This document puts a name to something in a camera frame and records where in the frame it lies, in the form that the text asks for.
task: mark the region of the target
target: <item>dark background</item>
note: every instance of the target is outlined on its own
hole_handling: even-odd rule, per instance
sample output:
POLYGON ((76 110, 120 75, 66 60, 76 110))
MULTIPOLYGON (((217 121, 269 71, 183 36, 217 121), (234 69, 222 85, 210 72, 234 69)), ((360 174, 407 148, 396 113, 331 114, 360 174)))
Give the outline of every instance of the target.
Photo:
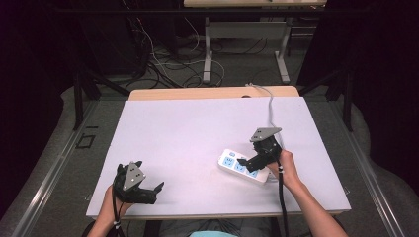
MULTIPOLYGON (((50 1, 70 8, 67 0, 50 1)), ((329 0, 327 8, 363 8, 366 1, 329 0)), ((371 132, 371 157, 419 194, 419 3, 376 1, 365 20, 321 19, 298 83, 308 85, 339 67, 347 55, 355 70, 354 103, 371 132), (356 50, 350 48, 358 43, 356 50)), ((76 51, 69 52, 39 1, 0 3, 1 158, 0 214, 7 210, 45 148, 62 111, 60 94, 72 86, 74 55, 104 73, 97 42, 86 25, 63 20, 76 51)), ((111 26, 104 26, 112 36, 111 26)), ((130 47, 131 41, 126 36, 130 47)), ((111 50, 104 58, 114 58, 111 50)), ((122 61, 116 72, 132 71, 122 61)))

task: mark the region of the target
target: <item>gray carpet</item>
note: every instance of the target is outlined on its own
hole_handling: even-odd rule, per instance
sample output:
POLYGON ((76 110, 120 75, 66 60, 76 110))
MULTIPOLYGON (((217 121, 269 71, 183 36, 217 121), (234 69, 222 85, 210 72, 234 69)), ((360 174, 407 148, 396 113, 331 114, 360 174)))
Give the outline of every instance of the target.
MULTIPOLYGON (((222 45, 222 51, 242 52, 255 42, 254 39, 230 39, 220 41, 219 45, 222 45)), ((292 84, 295 84, 308 45, 309 39, 293 40, 291 56, 286 58, 289 74, 293 79, 292 84)), ((268 43, 263 52, 258 54, 216 54, 213 59, 218 60, 225 70, 222 86, 243 86, 248 82, 263 86, 281 85, 272 54, 275 47, 274 43, 268 43)), ((195 53, 189 52, 188 49, 185 49, 185 51, 191 54, 195 53)), ((194 70, 202 71, 201 64, 194 64, 191 67, 194 70)), ((213 67, 213 70, 222 74, 222 69, 217 65, 213 67)), ((171 78, 176 78, 179 83, 194 75, 191 69, 177 71, 166 69, 166 71, 171 78)), ((148 85, 149 82, 148 84, 147 82, 138 82, 130 85, 129 88, 145 88, 148 85)), ((64 164, 65 169, 58 174, 53 192, 47 197, 45 206, 39 212, 39 216, 35 216, 34 225, 29 228, 29 236, 79 236, 91 221, 85 216, 89 203, 86 198, 94 191, 125 99, 116 95, 109 88, 101 87, 101 91, 104 93, 104 97, 101 101, 94 102, 93 113, 86 118, 83 127, 78 131, 76 140, 79 142, 76 142, 70 149, 68 161, 64 164), (94 139, 90 148, 80 148, 88 145, 93 136, 94 139)), ((338 177, 343 187, 349 191, 348 199, 353 209, 338 215, 337 218, 342 222, 350 236, 389 236, 371 192, 360 175, 355 158, 356 154, 349 145, 348 137, 342 130, 341 121, 334 115, 331 103, 326 102, 324 97, 321 96, 323 92, 320 88, 308 95, 306 100, 338 177)), ((53 163, 61 157, 68 137, 72 134, 74 111, 71 90, 65 92, 62 97, 65 101, 65 108, 59 125, 30 179, 1 220, 1 236, 11 236, 15 231, 38 188, 42 185, 45 175, 53 166, 53 163)), ((368 128, 362 119, 362 114, 356 108, 353 110, 352 118, 357 142, 365 154, 368 154, 370 142, 368 128)), ((374 164, 373 167, 377 174, 377 180, 394 210, 394 215, 403 227, 405 236, 419 236, 419 230, 416 226, 416 223, 419 223, 418 197, 402 180, 374 164)), ((143 221, 132 221, 129 224, 129 230, 127 230, 127 225, 128 222, 125 221, 124 229, 126 233, 129 232, 131 236, 142 236, 143 221)), ((307 231, 305 222, 300 216, 290 216, 290 229, 292 236, 307 231)))

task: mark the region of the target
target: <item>white table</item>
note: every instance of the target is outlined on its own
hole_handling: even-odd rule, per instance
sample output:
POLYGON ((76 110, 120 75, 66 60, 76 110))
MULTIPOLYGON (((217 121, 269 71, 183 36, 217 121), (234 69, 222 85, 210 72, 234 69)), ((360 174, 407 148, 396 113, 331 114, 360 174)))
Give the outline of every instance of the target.
MULTIPOLYGON (((294 87, 269 88, 274 95, 285 95, 273 100, 274 124, 283 129, 284 144, 294 154, 301 179, 327 211, 349 210, 304 98, 297 96, 294 87)), ((118 165, 138 160, 143 161, 140 169, 147 176, 140 185, 143 189, 161 182, 165 186, 154 205, 136 204, 126 218, 281 215, 278 182, 261 186, 217 167, 225 148, 256 155, 249 139, 257 127, 269 126, 267 96, 256 88, 135 91, 125 104, 86 215, 98 215, 118 165), (153 91, 159 99, 150 99, 153 91)), ((285 203, 289 213, 300 213, 287 189, 285 203)))
MULTIPOLYGON (((321 6, 327 0, 185 0, 185 7, 192 8, 230 8, 230 7, 298 7, 321 6)), ((279 51, 275 51, 281 80, 289 84, 290 77, 284 63, 284 53, 293 24, 292 18, 285 22, 210 22, 206 18, 206 60, 203 82, 210 81, 212 51, 211 38, 269 38, 280 39, 279 51)))

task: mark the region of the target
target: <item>electrical outlet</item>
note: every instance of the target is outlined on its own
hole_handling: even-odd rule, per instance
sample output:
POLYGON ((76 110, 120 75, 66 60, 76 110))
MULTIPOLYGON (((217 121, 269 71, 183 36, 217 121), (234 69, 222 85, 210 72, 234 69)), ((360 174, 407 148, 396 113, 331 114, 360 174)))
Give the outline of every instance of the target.
POLYGON ((252 181, 257 184, 265 184, 268 179, 269 169, 264 168, 262 170, 253 171, 249 173, 246 166, 240 165, 237 158, 248 160, 248 158, 238 152, 225 149, 222 155, 218 159, 218 167, 228 173, 237 175, 246 180, 252 181))

